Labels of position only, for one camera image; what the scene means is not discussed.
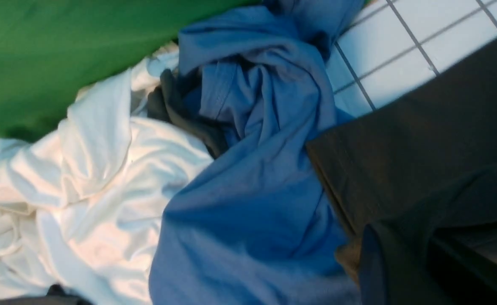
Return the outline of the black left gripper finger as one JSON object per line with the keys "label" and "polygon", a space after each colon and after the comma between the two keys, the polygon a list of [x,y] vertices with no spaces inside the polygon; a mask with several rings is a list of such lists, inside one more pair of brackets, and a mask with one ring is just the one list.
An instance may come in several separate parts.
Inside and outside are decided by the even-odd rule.
{"label": "black left gripper finger", "polygon": [[419,259],[383,224],[363,232],[359,286],[364,305],[497,305],[497,264],[438,233]]}

